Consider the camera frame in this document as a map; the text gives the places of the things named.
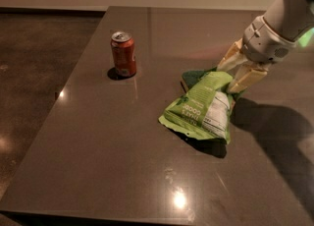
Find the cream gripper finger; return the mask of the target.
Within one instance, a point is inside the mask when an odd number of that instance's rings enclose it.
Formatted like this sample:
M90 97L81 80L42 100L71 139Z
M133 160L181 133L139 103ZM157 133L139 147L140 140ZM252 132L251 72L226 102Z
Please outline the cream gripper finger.
M228 72L247 61L242 50L242 39L234 42L217 66L218 71Z
M234 79L230 82L227 92L239 93L263 80L267 75L270 63L247 63L239 67Z

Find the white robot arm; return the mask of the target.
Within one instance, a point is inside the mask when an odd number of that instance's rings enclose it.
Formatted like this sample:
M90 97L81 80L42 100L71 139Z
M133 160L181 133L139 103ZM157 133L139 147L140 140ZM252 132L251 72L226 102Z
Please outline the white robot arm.
M290 54L300 38L314 27L313 1L276 0L254 19L217 66L223 72L238 67L228 93L239 93L258 83L273 64Z

